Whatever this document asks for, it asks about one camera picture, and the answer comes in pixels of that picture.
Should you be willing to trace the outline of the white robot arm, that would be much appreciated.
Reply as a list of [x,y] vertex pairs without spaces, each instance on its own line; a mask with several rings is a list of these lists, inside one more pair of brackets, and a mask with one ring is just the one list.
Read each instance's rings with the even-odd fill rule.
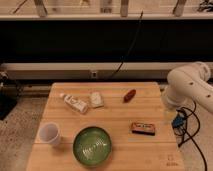
[[168,85],[162,93],[162,102],[169,109],[194,100],[213,114],[213,86],[207,83],[211,70],[204,62],[194,62],[172,69],[167,75]]

